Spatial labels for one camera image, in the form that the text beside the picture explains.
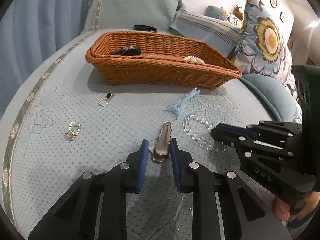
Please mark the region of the person's right hand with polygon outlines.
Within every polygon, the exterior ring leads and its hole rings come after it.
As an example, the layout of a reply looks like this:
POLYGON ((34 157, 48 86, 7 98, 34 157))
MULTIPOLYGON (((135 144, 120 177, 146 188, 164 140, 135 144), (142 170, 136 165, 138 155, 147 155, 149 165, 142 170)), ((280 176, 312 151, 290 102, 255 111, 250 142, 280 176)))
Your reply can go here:
MULTIPOLYGON (((319 204, 319 192, 309 192, 304 198, 304 206, 297 214, 298 220, 302 220, 306 216, 310 215, 318 206, 319 204)), ((291 206, 286 204, 281 199, 276 198, 273 205, 273 212, 274 214, 284 220, 288 221, 290 217, 290 209, 291 206)))

